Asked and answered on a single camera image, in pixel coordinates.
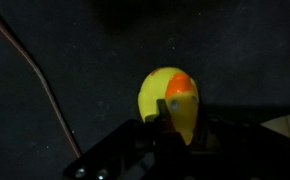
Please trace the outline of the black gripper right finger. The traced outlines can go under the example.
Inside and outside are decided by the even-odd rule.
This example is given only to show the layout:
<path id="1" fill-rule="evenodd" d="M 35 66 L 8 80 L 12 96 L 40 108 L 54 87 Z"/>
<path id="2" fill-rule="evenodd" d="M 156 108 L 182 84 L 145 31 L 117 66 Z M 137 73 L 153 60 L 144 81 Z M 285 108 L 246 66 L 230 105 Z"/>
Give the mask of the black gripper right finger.
<path id="1" fill-rule="evenodd" d="M 198 106 L 191 146 L 194 150 L 216 150 L 218 148 L 217 138 L 210 128 L 209 117 L 203 103 Z"/>

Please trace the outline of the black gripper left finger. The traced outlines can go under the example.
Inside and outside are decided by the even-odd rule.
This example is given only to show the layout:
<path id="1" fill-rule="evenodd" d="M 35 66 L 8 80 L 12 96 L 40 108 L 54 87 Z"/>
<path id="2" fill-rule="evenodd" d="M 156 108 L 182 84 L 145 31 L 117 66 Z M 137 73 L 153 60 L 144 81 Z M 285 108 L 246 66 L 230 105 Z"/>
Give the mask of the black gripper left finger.
<path id="1" fill-rule="evenodd" d="M 156 132 L 169 132 L 172 130 L 172 123 L 167 103 L 164 99 L 156 101 L 155 114 L 145 118 L 145 123 L 151 126 Z"/>

